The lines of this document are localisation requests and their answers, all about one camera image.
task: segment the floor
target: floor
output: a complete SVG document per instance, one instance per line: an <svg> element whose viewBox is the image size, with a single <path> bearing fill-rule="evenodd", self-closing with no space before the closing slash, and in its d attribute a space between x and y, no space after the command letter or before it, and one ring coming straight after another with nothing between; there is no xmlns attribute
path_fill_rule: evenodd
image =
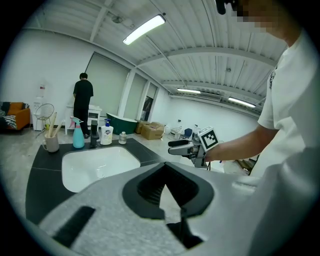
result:
<svg viewBox="0 0 320 256"><path fill-rule="evenodd" d="M22 135L18 132L0 134L0 178L16 213L23 217L26 215L25 202L30 170L44 140L43 134L36 137L38 133L32 129L25 129ZM117 140L119 136L114 134L112 138ZM157 140L146 140L140 134L134 133L129 134L128 138L134 138L169 162L193 166L191 160L168 153L168 142L174 140L172 135L164 135L162 139ZM58 140L60 144L72 143L73 133L69 131L65 135L65 131L61 130L58 133ZM160 207L165 211L167 223L176 223L180 220L180 208L167 187L163 189Z"/></svg>

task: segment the man in black shirt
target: man in black shirt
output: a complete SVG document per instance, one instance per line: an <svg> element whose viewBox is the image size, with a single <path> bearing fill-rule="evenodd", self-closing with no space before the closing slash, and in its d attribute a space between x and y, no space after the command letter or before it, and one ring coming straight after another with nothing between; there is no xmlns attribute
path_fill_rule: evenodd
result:
<svg viewBox="0 0 320 256"><path fill-rule="evenodd" d="M88 75L86 73L81 73L80 81L75 83L73 91L73 96L75 98L73 115L75 118L79 118L83 121L80 125L85 139L90 136L88 130L88 109L90 98L94 95L92 84L87 80L87 78Z"/></svg>

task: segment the cup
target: cup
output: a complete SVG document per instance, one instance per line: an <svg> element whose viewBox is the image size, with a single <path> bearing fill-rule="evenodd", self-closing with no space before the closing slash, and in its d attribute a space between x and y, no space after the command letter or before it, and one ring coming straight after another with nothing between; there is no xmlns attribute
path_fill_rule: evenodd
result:
<svg viewBox="0 0 320 256"><path fill-rule="evenodd" d="M59 142L58 142L58 135L49 138L47 134L44 135L44 140L42 142L42 147L50 152L56 152L59 150Z"/></svg>

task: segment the hand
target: hand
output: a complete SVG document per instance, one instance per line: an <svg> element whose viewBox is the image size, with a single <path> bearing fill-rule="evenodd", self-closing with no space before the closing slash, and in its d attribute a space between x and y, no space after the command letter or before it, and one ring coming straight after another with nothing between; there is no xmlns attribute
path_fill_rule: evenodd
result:
<svg viewBox="0 0 320 256"><path fill-rule="evenodd" d="M215 148L213 149L210 149L206 155L205 155L205 161L206 162L211 162L211 161L214 161L214 160L217 160L217 156L215 154Z"/></svg>

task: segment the ceiling light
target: ceiling light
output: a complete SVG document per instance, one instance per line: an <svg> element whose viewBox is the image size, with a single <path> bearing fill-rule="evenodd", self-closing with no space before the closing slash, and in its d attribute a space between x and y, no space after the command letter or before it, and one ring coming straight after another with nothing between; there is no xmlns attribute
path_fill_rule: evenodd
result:
<svg viewBox="0 0 320 256"><path fill-rule="evenodd" d="M255 108L255 107L256 107L256 105L253 105L253 104L251 104L251 103L249 103L249 102L245 102L245 101L243 101L243 100L241 100L241 99L237 99L237 98L229 97L229 101L231 101L231 102L236 102L236 103L245 105L245 106L250 107L250 108Z"/></svg>
<svg viewBox="0 0 320 256"><path fill-rule="evenodd" d="M164 24L165 22L165 18L159 14L138 27L135 31L128 35L127 38L123 40L123 42L128 46L143 34L147 33L150 30L153 30L154 28Z"/></svg>
<svg viewBox="0 0 320 256"><path fill-rule="evenodd" d="M199 90L189 90L189 89L177 89L180 92L186 92L186 93L193 93L193 94L200 94L201 91Z"/></svg>

